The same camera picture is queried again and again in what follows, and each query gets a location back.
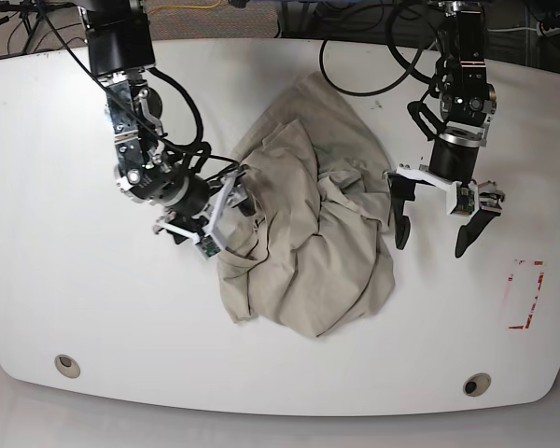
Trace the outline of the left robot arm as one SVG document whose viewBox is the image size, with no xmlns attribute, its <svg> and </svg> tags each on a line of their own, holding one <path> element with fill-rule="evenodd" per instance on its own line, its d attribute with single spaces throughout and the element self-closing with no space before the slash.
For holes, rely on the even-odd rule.
<svg viewBox="0 0 560 448">
<path fill-rule="evenodd" d="M 455 245 L 455 256 L 461 258 L 501 215 L 505 200 L 496 182 L 480 183 L 474 176 L 497 111 L 497 95 L 487 80 L 484 61 L 484 3 L 439 1 L 436 5 L 444 13 L 436 37 L 440 57 L 425 95 L 439 99 L 440 112 L 434 114 L 423 99 L 407 106 L 433 148 L 428 163 L 402 164 L 386 176 L 397 249 L 406 246 L 411 231 L 405 204 L 415 200 L 417 186 L 428 185 L 444 192 L 447 215 L 467 219 Z"/>
</svg>

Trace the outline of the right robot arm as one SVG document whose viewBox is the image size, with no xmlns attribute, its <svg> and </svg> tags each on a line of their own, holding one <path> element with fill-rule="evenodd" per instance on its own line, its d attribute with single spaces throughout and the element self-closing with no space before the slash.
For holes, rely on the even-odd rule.
<svg viewBox="0 0 560 448">
<path fill-rule="evenodd" d="M 224 211 L 248 199 L 239 162 L 224 158 L 223 169 L 202 178 L 205 163 L 218 156 L 204 139 L 203 119 L 189 93 L 156 67 L 144 2 L 79 1 L 77 7 L 85 27 L 89 72 L 107 99 L 118 188 L 139 203 L 162 207 L 154 232 L 167 232 L 178 245 L 190 242 L 205 258 L 212 258 L 227 246 L 218 227 Z M 162 99 L 145 73 L 185 100 L 196 128 L 186 144 L 168 138 L 161 122 Z"/>
</svg>

